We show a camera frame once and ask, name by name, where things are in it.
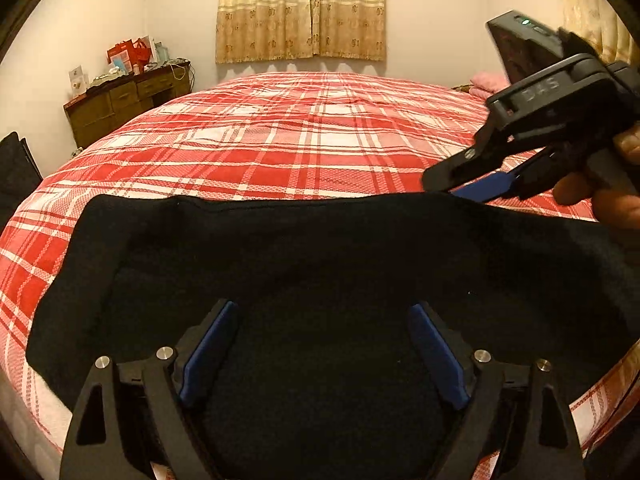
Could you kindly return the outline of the black pants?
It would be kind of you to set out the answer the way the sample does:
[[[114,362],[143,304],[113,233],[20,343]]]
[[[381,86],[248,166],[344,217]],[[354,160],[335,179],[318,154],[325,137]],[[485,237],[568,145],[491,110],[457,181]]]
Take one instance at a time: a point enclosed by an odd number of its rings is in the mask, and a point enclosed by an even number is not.
[[[638,340],[638,259],[599,223],[448,194],[99,195],[26,358],[73,406],[99,356],[147,358],[227,298],[242,316],[191,408],[224,477],[416,479],[459,414],[410,341],[414,304],[500,360],[549,360],[573,401]]]

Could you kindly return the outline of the pink folded blanket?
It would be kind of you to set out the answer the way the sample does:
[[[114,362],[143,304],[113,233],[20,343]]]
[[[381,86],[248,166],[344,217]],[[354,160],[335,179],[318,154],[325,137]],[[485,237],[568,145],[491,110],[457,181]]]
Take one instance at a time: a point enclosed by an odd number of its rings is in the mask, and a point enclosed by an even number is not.
[[[469,94],[484,101],[508,88],[510,80],[503,73],[480,72],[470,79]]]

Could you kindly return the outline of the beige side curtain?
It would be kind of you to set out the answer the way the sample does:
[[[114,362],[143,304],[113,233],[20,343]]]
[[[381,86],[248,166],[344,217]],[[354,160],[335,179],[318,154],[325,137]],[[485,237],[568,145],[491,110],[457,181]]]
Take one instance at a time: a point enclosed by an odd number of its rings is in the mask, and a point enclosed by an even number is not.
[[[606,0],[562,0],[563,27],[586,40],[601,60],[639,66],[639,46]]]

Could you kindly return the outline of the red plaid bed sheet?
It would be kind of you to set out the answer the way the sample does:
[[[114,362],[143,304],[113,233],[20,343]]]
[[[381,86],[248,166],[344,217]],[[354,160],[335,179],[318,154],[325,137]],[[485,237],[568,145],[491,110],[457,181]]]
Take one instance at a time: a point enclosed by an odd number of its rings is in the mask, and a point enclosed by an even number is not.
[[[264,73],[174,99],[90,145],[24,198],[1,234],[1,414],[29,466],[60,471],[70,411],[28,365],[38,301],[86,203],[414,192],[466,148],[484,103],[432,84],[350,73]]]

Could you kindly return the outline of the beige patterned window curtain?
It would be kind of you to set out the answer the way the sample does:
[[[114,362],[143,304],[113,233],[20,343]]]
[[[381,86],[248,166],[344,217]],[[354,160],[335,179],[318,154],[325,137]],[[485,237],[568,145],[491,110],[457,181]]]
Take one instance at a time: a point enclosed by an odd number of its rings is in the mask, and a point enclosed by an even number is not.
[[[386,60],[385,0],[219,0],[216,62]]]

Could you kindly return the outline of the dark wooden desk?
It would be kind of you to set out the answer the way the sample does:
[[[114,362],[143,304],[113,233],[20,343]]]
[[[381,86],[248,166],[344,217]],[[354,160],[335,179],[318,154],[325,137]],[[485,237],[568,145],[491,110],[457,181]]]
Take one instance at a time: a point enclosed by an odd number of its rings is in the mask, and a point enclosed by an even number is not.
[[[140,75],[121,76],[90,88],[63,108],[78,148],[88,148],[131,119],[192,91],[191,63],[177,63]]]

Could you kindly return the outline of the white greeting card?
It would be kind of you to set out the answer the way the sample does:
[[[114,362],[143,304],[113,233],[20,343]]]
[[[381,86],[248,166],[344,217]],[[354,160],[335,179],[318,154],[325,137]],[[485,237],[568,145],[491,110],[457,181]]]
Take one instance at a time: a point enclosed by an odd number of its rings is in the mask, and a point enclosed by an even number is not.
[[[81,65],[73,68],[68,73],[68,76],[70,77],[70,91],[72,92],[73,98],[75,96],[80,96],[87,91],[89,79]]]

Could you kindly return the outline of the red gift bag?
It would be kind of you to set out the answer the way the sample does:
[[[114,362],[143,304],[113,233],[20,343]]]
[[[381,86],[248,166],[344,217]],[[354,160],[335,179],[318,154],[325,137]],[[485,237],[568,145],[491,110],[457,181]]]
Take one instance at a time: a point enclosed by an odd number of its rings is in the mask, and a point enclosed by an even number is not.
[[[142,38],[136,41],[126,40],[106,52],[107,61],[116,66],[122,66],[128,74],[142,74],[145,66],[152,58],[152,49]]]

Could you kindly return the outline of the black bag by wall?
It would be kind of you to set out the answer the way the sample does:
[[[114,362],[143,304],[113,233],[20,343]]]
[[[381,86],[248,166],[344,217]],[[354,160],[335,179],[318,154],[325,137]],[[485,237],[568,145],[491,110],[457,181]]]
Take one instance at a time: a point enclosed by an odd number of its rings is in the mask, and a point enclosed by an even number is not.
[[[41,182],[26,140],[11,132],[0,143],[0,232]]]

